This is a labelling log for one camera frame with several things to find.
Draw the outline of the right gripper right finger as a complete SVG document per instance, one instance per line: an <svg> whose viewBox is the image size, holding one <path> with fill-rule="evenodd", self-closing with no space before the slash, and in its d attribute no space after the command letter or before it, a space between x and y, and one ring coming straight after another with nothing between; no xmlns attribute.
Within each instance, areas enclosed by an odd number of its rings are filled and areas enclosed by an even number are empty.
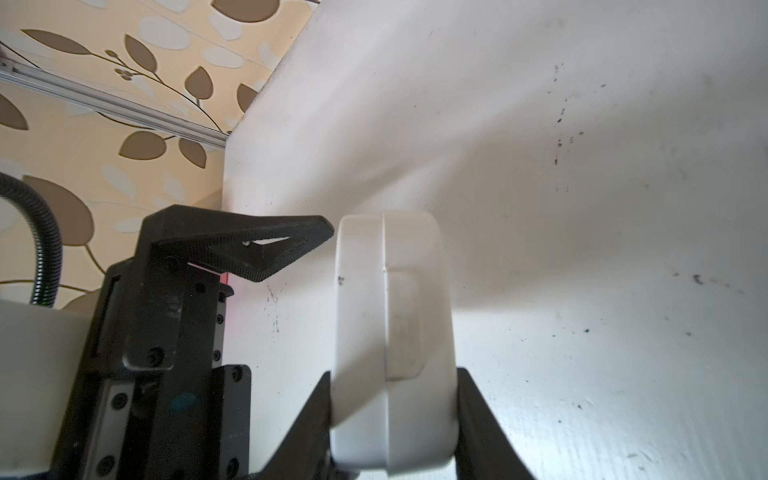
<svg viewBox="0 0 768 480"><path fill-rule="evenodd" d="M459 438L456 477L534 480L466 368L457 369Z"/></svg>

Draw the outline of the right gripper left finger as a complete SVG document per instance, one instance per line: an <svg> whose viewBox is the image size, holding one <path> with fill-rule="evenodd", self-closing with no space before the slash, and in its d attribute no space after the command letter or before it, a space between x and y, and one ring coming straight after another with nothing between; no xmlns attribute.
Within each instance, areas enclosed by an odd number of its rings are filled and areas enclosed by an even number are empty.
<svg viewBox="0 0 768 480"><path fill-rule="evenodd" d="M288 433L267 464L252 479L335 479L330 454L331 374L314 387Z"/></svg>

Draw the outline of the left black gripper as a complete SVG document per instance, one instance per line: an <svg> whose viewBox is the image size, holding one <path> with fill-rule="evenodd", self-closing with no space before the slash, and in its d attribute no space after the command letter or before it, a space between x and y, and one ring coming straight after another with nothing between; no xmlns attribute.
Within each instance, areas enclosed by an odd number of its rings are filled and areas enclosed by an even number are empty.
<svg viewBox="0 0 768 480"><path fill-rule="evenodd" d="M146 217L98 292L51 478L245 478L251 371L222 361L233 290L217 274L262 282L333 234L322 216L172 205Z"/></svg>

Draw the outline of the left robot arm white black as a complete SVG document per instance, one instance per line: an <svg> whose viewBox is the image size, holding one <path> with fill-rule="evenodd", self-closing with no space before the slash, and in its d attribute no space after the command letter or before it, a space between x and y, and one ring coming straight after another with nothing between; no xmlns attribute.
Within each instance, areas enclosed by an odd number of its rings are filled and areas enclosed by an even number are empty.
<svg viewBox="0 0 768 480"><path fill-rule="evenodd" d="M35 244L31 299L1 304L5 479L244 479L251 371L225 364L232 274L261 282L333 235L321 216L173 205L105 273L90 316L55 308L63 236L42 196L3 176Z"/></svg>

